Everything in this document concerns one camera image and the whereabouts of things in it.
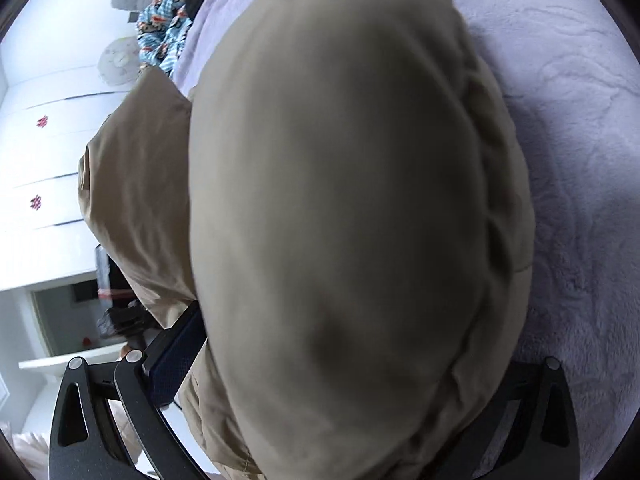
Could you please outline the covered standing fan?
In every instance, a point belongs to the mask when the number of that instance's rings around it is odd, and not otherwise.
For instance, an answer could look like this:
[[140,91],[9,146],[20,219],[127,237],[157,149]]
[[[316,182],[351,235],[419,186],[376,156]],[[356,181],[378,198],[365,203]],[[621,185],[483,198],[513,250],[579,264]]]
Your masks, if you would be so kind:
[[102,52],[98,62],[102,80],[112,87],[134,81],[139,67],[139,45],[135,36],[112,41]]

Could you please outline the white wardrobe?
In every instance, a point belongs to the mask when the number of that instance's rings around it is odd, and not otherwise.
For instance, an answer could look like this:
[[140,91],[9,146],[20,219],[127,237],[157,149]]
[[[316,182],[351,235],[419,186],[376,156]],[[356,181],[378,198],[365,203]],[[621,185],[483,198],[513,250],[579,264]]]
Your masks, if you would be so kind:
[[94,67],[9,88],[1,107],[2,289],[96,267],[96,239],[79,210],[79,161],[130,88],[110,86]]

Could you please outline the blue monkey print garment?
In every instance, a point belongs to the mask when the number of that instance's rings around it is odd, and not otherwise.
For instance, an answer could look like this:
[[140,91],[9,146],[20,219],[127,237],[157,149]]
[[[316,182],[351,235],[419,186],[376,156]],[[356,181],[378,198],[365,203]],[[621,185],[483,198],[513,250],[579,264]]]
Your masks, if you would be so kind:
[[191,25],[192,20],[186,13],[186,0],[153,0],[137,19],[141,65],[155,66],[170,77]]

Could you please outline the white shelf desk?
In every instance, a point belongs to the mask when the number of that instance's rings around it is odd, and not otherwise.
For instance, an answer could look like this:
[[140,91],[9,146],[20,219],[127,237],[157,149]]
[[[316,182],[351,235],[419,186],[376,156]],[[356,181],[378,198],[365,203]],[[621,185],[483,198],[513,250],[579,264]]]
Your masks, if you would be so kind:
[[122,336],[103,336],[99,331],[105,307],[94,278],[17,287],[6,293],[14,302],[32,352],[29,358],[17,360],[23,372],[52,379],[62,375],[73,356],[114,360],[126,344]]

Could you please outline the lavender bed blanket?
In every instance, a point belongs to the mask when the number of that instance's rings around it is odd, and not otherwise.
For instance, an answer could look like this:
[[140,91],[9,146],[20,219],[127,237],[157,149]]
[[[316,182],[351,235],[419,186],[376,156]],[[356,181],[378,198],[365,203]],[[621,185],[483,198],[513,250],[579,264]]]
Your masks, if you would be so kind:
[[[208,0],[176,73],[180,89],[194,92],[253,1]],[[587,13],[570,0],[452,2],[500,88],[534,208],[526,317],[506,372],[561,361],[577,479],[593,479],[639,406],[639,67],[597,1]],[[508,404],[470,479],[495,466],[517,409]]]

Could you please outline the beige puffer jacket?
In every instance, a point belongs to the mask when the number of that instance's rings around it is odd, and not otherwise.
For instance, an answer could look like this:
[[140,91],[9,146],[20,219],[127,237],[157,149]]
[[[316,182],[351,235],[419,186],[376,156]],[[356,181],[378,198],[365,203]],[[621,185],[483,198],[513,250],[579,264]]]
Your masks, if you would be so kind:
[[145,70],[79,164],[230,479],[414,479],[495,394],[534,258],[526,161],[452,0],[254,0],[186,98]]

